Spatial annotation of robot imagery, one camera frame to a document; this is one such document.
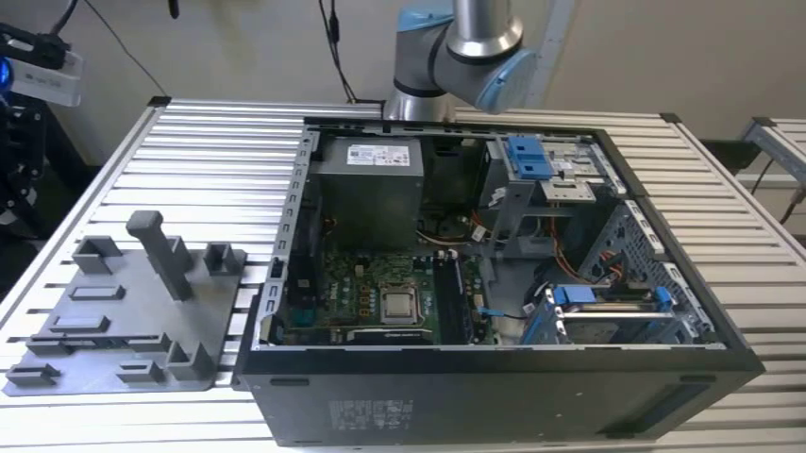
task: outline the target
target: slotted metal table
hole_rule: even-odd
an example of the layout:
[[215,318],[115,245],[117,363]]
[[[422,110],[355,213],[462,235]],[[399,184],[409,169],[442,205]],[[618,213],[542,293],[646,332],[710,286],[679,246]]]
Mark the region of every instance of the slotted metal table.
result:
[[[215,388],[199,393],[9,398],[0,446],[37,452],[279,449],[248,393],[228,384],[245,310],[267,272],[304,116],[368,118],[376,106],[172,100],[149,107],[0,305],[0,386],[76,272],[84,235],[137,243],[133,210],[160,210],[188,247],[227,241],[249,253]],[[458,112],[464,123],[607,129],[683,249],[768,372],[642,451],[806,451],[806,251],[710,156],[659,115],[514,110]],[[372,451],[524,451],[579,445],[440,445]],[[587,445],[623,451],[624,445]]]

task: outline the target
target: blue tab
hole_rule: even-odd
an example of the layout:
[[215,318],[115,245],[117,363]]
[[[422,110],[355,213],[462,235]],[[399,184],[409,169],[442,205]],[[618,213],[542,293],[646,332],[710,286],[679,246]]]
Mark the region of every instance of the blue tab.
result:
[[658,311],[671,310],[671,294],[666,287],[659,286],[655,288],[655,298],[658,299]]
[[508,137],[508,154],[515,173],[520,179],[551,179],[554,169],[546,156],[543,145],[534,137]]
[[566,289],[564,287],[558,286],[556,288],[554,288],[554,303],[556,305],[564,305],[566,302]]
[[592,304],[595,303],[594,290],[587,286],[564,286],[566,299],[570,304]]

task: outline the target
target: gray peg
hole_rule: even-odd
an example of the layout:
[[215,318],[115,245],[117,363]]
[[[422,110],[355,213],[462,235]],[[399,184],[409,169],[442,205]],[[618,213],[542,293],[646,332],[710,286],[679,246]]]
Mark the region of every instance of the gray peg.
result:
[[148,261],[165,283],[171,298],[185,300],[192,297],[191,284],[184,274],[185,266],[173,256],[168,238],[160,229],[161,224],[160,211],[136,210],[125,222],[125,230],[143,244]]

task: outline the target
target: power cord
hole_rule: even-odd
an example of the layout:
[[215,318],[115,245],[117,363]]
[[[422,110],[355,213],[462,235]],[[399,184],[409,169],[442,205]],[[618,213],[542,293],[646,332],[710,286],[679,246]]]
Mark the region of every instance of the power cord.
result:
[[770,158],[770,161],[767,162],[767,165],[764,165],[764,169],[758,174],[758,179],[755,179],[755,184],[752,184],[752,189],[750,189],[750,195],[755,194],[755,189],[758,189],[758,185],[760,184],[760,180],[764,178],[764,175],[767,174],[767,170],[770,170],[771,166],[772,166],[772,158]]
[[67,5],[67,9],[64,10],[64,13],[61,14],[61,17],[59,17],[59,20],[56,21],[56,23],[53,24],[53,27],[51,28],[52,35],[59,35],[59,33],[61,33],[61,29],[67,25],[67,21],[71,20],[71,16],[73,15],[73,10],[76,10],[77,4],[79,4],[79,0],[71,0],[71,3]]
[[786,211],[783,212],[783,217],[780,217],[780,220],[778,221],[780,223],[780,225],[783,225],[786,223],[786,221],[790,220],[790,217],[792,216],[792,211],[795,210],[795,206],[803,202],[804,198],[806,198],[806,186],[800,186],[795,190],[795,193],[792,193],[792,198],[790,200],[790,206],[786,208]]
[[161,95],[163,96],[168,96],[168,93],[165,92],[165,89],[163,88],[163,85],[160,85],[160,82],[156,81],[156,78],[153,78],[153,75],[151,75],[151,72],[148,71],[148,69],[144,67],[144,65],[140,63],[140,61],[135,58],[135,56],[131,55],[131,52],[128,51],[128,48],[125,47],[125,44],[123,43],[121,37],[117,36],[117,33],[115,32],[115,29],[112,29],[112,25],[109,25],[109,23],[105,21],[105,19],[101,16],[101,13],[96,9],[96,7],[92,5],[92,3],[89,2],[89,0],[84,0],[84,3],[89,7],[89,9],[92,9],[92,12],[96,13],[96,16],[99,16],[99,19],[103,22],[103,25],[105,26],[107,30],[109,30],[109,33],[112,33],[112,36],[115,37],[115,40],[117,41],[117,44],[121,46],[123,51],[125,52],[125,54],[128,55],[128,57],[131,58],[131,60],[135,62],[135,64],[140,67],[140,69],[143,70],[143,72],[145,73],[145,75],[148,76],[148,78],[151,79],[151,81],[153,82],[153,85],[156,85],[156,88],[160,90]]
[[324,1],[319,0],[319,12],[323,18],[324,34],[327,36],[327,47],[329,49],[329,56],[332,57],[332,64],[336,67],[339,73],[339,80],[341,81],[341,88],[347,97],[348,104],[379,104],[383,115],[383,106],[385,101],[376,99],[360,99],[355,95],[352,86],[347,81],[344,75],[344,69],[341,68],[341,55],[339,54],[339,41],[341,40],[341,26],[339,23],[339,16],[336,14],[336,0],[329,0],[329,16],[324,12]]

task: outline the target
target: green circuit board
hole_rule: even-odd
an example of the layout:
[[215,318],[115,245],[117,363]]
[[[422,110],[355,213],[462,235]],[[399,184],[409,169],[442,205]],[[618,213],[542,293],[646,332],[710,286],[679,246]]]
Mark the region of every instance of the green circuit board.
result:
[[[340,344],[356,328],[419,328],[432,332],[434,344],[439,344],[439,301],[431,259],[404,254],[328,251],[324,254],[324,303],[315,310],[292,310],[292,338],[300,344]],[[472,303],[483,298],[479,266],[468,259],[460,267],[467,302]],[[415,316],[400,324],[383,318],[385,292],[413,294]],[[488,325],[472,314],[478,322]],[[491,336],[479,343],[488,343]]]

